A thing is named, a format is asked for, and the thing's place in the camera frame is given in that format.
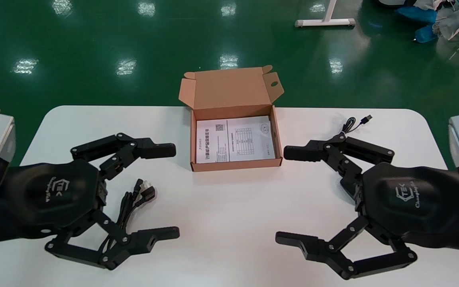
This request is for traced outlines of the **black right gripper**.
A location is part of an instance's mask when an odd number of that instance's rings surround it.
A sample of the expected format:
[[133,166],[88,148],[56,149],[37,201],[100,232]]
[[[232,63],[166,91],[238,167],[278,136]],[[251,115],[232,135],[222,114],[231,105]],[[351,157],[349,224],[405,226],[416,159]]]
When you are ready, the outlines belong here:
[[[406,243],[459,250],[459,175],[431,167],[380,163],[355,184],[357,217],[330,241],[277,232],[278,244],[298,247],[306,260],[324,263],[349,280],[402,269],[417,260]],[[388,240],[392,253],[351,261],[342,249],[367,227]]]

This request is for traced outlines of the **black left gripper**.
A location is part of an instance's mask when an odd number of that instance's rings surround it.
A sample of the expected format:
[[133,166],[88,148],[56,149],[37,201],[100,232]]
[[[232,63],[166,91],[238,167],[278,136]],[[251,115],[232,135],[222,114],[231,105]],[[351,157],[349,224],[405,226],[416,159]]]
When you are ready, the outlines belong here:
[[[160,240],[180,237],[180,229],[175,226],[127,234],[102,211],[94,211],[106,203],[104,180],[112,180],[137,159],[176,156],[175,144],[157,144],[151,138],[117,133],[73,147],[71,155],[74,161],[66,164],[39,163],[7,171],[0,185],[0,242],[59,233],[46,244],[47,252],[57,258],[113,270],[130,256],[150,253]],[[88,163],[106,156],[110,158],[100,165],[100,170]],[[97,223],[116,240],[106,251],[69,244],[71,230],[78,234],[80,221],[88,214],[92,224]]]

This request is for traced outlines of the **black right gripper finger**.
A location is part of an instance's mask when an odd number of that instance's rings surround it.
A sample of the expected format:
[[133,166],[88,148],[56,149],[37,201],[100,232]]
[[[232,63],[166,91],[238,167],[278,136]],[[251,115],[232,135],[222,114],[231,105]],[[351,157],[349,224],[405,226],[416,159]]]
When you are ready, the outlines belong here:
[[391,163],[395,153],[391,149],[348,138],[340,133],[326,141],[310,140],[305,146],[287,145],[283,155],[286,160],[324,161],[342,177],[342,187],[353,188],[362,179],[362,169],[351,158],[377,165],[381,162]]

